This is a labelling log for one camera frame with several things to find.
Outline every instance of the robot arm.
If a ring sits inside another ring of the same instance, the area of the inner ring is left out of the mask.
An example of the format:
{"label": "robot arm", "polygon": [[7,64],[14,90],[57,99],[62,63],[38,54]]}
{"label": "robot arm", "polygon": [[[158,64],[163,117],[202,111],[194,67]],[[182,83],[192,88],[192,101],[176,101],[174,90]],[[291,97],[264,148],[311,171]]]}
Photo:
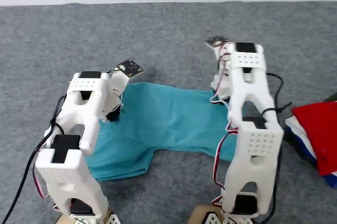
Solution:
{"label": "robot arm", "polygon": [[[76,73],[70,81],[56,117],[64,134],[55,127],[46,141],[47,148],[41,149],[35,163],[47,183],[49,195],[63,215],[87,224],[104,224],[108,218],[109,223],[118,223],[117,216],[110,216],[108,200],[91,176],[84,157],[95,149],[99,121],[116,117],[129,79],[142,71],[132,60],[127,60],[116,67],[112,77],[108,73],[90,71]],[[77,124],[85,127],[82,137],[67,134]]]}
{"label": "robot arm", "polygon": [[[235,156],[221,189],[223,223],[235,223],[232,220],[251,223],[250,218],[268,211],[283,137],[276,112],[269,110],[275,108],[275,104],[267,85],[263,47],[233,43],[222,36],[208,39],[206,43],[219,62],[211,86],[219,100],[230,99],[229,122],[237,128]],[[243,117],[242,107],[246,101],[252,102],[263,116]],[[243,192],[250,182],[256,184],[257,191]]]}

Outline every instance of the gray carpet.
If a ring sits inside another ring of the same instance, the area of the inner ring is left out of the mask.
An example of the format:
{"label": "gray carpet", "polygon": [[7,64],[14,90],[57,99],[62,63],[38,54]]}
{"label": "gray carpet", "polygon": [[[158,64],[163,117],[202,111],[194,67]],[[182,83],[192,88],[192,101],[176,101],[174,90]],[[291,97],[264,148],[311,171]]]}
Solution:
{"label": "gray carpet", "polygon": [[[268,71],[286,81],[281,104],[322,101],[337,86],[336,12],[334,2],[1,7],[0,219],[73,73],[133,58],[145,69],[135,81],[209,89],[216,63],[204,40],[223,34],[264,46]],[[270,79],[272,93],[277,85]],[[288,143],[283,149],[270,223],[336,223],[337,191]],[[202,153],[157,151],[147,174],[101,185],[123,223],[186,223],[219,194],[212,163]],[[228,163],[220,165],[224,174]],[[51,207],[29,175],[8,223],[54,223]]]}

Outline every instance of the red cloth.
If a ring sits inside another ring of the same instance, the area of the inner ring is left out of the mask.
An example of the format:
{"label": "red cloth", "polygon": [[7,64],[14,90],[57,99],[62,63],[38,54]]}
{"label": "red cloth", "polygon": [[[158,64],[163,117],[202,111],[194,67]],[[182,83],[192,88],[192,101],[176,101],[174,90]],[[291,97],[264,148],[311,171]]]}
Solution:
{"label": "red cloth", "polygon": [[337,171],[337,102],[309,104],[292,109],[305,129],[317,157],[320,175]]}

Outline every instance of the stack of clothes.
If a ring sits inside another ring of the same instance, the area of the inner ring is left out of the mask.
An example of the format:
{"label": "stack of clothes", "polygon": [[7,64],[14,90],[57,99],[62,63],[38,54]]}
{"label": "stack of clothes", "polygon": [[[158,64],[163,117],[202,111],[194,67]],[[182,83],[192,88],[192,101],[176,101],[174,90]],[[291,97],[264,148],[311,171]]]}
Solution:
{"label": "stack of clothes", "polygon": [[285,120],[291,143],[315,165],[329,186],[337,188],[337,93],[326,102],[293,108]]}

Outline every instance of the teal cloth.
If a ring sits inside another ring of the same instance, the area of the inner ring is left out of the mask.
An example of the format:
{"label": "teal cloth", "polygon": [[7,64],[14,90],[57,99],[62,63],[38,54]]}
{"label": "teal cloth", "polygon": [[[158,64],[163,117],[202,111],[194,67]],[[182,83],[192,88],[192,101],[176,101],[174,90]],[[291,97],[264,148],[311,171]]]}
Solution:
{"label": "teal cloth", "polygon": [[[227,109],[212,104],[212,91],[183,90],[151,83],[129,84],[119,120],[100,122],[94,153],[86,157],[92,176],[112,180],[144,174],[154,151],[215,155],[226,134]],[[220,158],[234,157],[236,136],[227,137]]]}

